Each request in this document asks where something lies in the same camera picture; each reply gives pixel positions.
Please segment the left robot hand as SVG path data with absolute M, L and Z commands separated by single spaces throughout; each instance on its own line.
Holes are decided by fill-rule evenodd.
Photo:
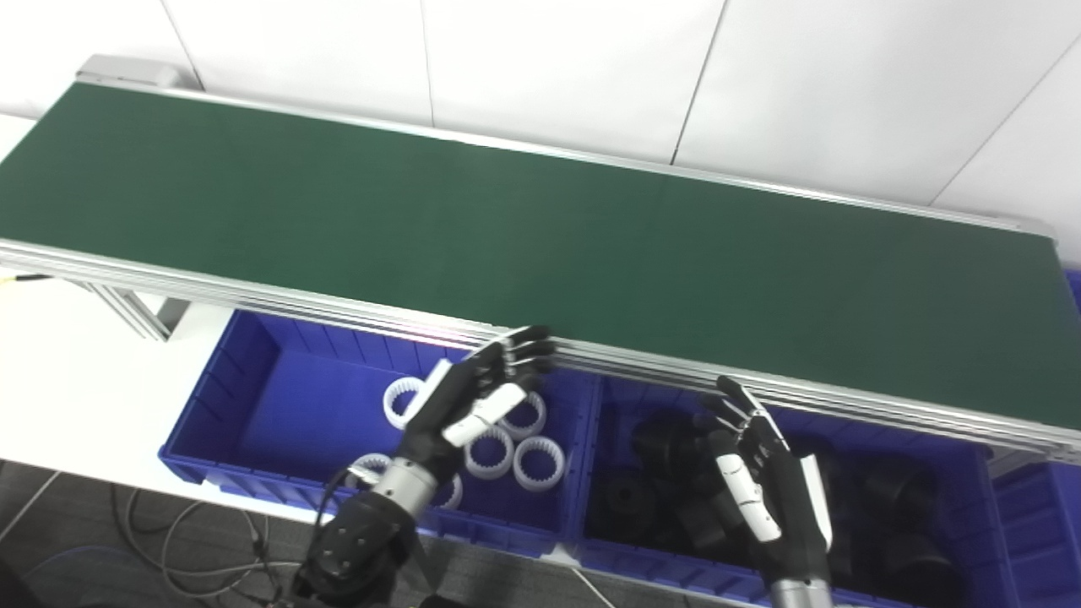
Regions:
M 429 376 L 395 459 L 443 487 L 464 465 L 464 447 L 509 415 L 552 371 L 556 342 L 546 326 L 513 328 Z

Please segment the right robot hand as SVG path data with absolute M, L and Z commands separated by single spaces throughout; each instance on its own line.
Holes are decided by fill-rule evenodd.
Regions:
M 700 404 L 715 419 L 715 468 L 749 528 L 764 581 L 829 584 L 833 523 L 816 458 L 795 455 L 768 408 L 732 376 L 717 376 Z

